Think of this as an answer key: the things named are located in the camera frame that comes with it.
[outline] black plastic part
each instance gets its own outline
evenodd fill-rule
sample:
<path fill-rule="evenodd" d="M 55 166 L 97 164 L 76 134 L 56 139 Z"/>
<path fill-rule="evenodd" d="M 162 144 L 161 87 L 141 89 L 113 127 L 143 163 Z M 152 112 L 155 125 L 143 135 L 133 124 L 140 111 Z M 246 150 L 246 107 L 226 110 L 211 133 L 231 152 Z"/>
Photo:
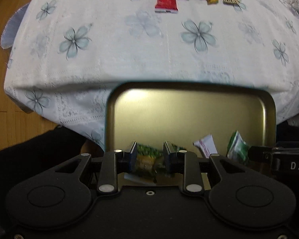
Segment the black plastic part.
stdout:
<path fill-rule="evenodd" d="M 135 170 L 137 153 L 137 142 L 133 141 L 123 152 L 123 172 L 133 172 Z"/>
<path fill-rule="evenodd" d="M 207 158 L 197 158 L 201 172 L 210 172 L 210 162 Z"/>
<path fill-rule="evenodd" d="M 103 156 L 100 176 L 97 183 L 97 192 L 99 194 L 115 194 L 118 191 L 117 184 L 117 169 L 116 169 L 116 154 L 123 155 L 123 152 L 106 152 Z M 100 190 L 100 187 L 113 187 L 107 191 Z"/>
<path fill-rule="evenodd" d="M 252 146 L 248 150 L 249 160 L 270 164 L 271 162 L 272 147 L 255 147 Z"/>
<path fill-rule="evenodd" d="M 170 142 L 164 142 L 163 156 L 167 173 L 184 172 L 184 153 L 175 152 Z"/>
<path fill-rule="evenodd" d="M 18 223 L 36 229 L 73 222 L 92 202 L 90 190 L 80 181 L 90 160 L 91 155 L 79 155 L 19 183 L 6 196 L 7 212 Z"/>
<path fill-rule="evenodd" d="M 271 171 L 274 175 L 299 175 L 299 148 L 273 152 Z"/>
<path fill-rule="evenodd" d="M 16 227 L 25 239 L 277 239 L 296 237 L 286 227 L 249 232 L 229 226 L 210 212 L 203 197 L 181 193 L 176 186 L 122 187 L 114 196 L 101 196 L 84 219 L 67 229 L 40 232 Z"/>
<path fill-rule="evenodd" d="M 197 155 L 193 152 L 184 153 L 183 191 L 190 194 L 203 194 L 204 185 Z"/>
<path fill-rule="evenodd" d="M 242 229 L 272 229 L 291 218 L 296 199 L 287 186 L 223 156 L 211 156 L 210 161 L 213 187 L 209 203 L 228 224 Z M 224 162 L 233 166 L 230 172 Z"/>

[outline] green candy wrapper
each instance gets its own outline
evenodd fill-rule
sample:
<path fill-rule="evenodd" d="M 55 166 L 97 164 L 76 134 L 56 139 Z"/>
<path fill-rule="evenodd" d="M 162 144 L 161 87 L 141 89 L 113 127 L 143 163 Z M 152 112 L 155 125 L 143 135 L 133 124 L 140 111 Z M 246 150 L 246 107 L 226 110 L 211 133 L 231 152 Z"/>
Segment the green candy wrapper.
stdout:
<path fill-rule="evenodd" d="M 186 150 L 175 144 L 172 144 L 172 146 L 176 152 Z M 157 173 L 165 173 L 163 151 L 142 144 L 137 144 L 137 151 L 135 174 L 143 178 L 153 179 L 155 182 Z"/>
<path fill-rule="evenodd" d="M 248 145 L 241 137 L 238 131 L 235 131 L 229 140 L 227 147 L 227 157 L 240 164 L 248 164 L 248 150 L 250 145 Z"/>

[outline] red candy wrapper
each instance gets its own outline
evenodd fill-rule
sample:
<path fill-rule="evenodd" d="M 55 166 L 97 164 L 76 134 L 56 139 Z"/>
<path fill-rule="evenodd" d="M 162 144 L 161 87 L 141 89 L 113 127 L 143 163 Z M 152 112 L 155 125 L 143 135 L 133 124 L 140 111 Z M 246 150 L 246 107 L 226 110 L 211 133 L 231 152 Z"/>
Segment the red candy wrapper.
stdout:
<path fill-rule="evenodd" d="M 155 12 L 159 13 L 178 13 L 176 0 L 157 0 Z"/>

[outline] white candy wrapper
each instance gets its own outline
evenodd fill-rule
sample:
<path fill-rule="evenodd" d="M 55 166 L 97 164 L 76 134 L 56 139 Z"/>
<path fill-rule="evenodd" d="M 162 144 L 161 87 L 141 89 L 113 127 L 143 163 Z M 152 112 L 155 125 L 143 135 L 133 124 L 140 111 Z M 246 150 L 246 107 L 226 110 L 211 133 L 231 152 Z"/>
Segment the white candy wrapper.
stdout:
<path fill-rule="evenodd" d="M 217 154 L 217 150 L 214 144 L 213 136 L 210 134 L 202 139 L 193 143 L 194 146 L 204 154 L 206 158 L 209 158 L 211 154 Z"/>

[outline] hole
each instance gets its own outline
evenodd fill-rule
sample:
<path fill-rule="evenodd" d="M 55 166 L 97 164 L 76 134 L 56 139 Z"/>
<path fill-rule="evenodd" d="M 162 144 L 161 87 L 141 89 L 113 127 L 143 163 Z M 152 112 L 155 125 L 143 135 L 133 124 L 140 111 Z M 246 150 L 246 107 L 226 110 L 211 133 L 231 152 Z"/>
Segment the hole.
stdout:
<path fill-rule="evenodd" d="M 239 172 L 245 172 L 244 170 L 231 165 L 229 162 L 224 161 L 224 160 L 220 160 L 220 163 L 222 164 L 222 166 L 224 167 L 225 171 L 227 173 L 239 173 Z"/>
<path fill-rule="evenodd" d="M 60 169 L 56 170 L 55 172 L 62 172 L 62 173 L 74 173 L 77 169 L 81 159 L 77 159 L 66 166 L 62 166 Z"/>
<path fill-rule="evenodd" d="M 154 191 L 147 191 L 147 192 L 146 192 L 146 195 L 149 195 L 149 196 L 153 196 L 154 194 L 155 194 Z"/>

